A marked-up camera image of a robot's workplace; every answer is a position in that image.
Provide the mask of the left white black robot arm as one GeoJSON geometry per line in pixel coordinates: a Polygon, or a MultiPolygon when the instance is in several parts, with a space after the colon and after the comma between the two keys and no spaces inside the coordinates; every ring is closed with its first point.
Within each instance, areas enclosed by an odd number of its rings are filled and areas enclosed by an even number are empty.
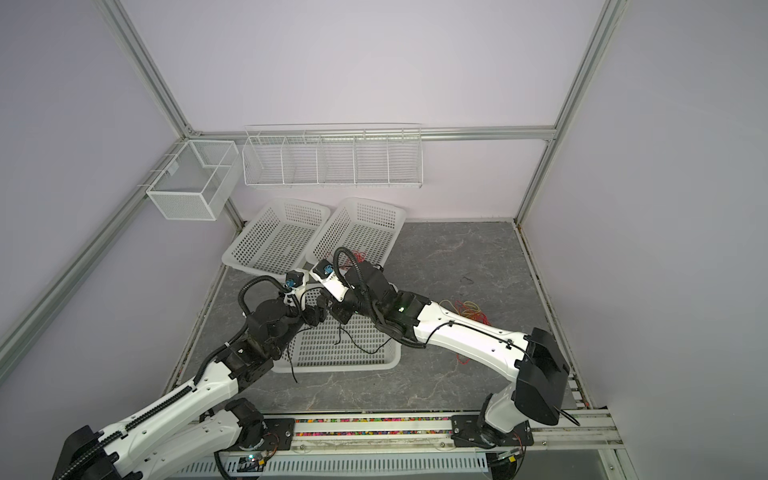
{"type": "Polygon", "coordinates": [[[193,377],[138,412],[99,431],[70,434],[56,479],[166,479],[189,464],[231,447],[260,449],[269,435],[263,414],[240,393],[269,372],[322,310],[307,305],[314,286],[306,270],[284,282],[248,281],[238,294],[240,330],[209,353],[193,377]]]}

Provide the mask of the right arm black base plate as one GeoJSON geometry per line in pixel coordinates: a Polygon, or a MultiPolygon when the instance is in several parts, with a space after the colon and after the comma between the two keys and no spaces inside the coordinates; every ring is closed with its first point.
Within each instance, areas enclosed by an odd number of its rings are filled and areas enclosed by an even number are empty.
{"type": "Polygon", "coordinates": [[[453,415],[451,440],[456,447],[492,449],[496,447],[529,447],[534,444],[528,422],[523,422],[509,433],[502,433],[486,425],[478,414],[453,415]]]}

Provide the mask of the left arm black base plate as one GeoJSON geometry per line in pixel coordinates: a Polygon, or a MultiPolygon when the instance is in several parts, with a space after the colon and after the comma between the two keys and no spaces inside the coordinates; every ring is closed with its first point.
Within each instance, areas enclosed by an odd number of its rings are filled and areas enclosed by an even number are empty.
{"type": "Polygon", "coordinates": [[[296,419],[293,417],[267,418],[244,427],[230,451],[287,451],[294,438],[296,419]]]}

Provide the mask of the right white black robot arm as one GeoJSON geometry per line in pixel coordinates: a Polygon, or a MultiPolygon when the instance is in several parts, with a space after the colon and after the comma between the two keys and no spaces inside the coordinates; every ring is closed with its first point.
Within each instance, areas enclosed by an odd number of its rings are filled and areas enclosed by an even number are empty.
{"type": "Polygon", "coordinates": [[[340,272],[323,260],[311,275],[322,285],[326,307],[337,321],[362,315],[403,346],[441,347],[507,380],[504,389],[484,400],[477,421],[481,447],[497,445],[529,421],[555,426],[564,417],[571,369],[550,332],[538,327],[513,332],[472,321],[423,295],[397,289],[369,262],[340,272]]]}

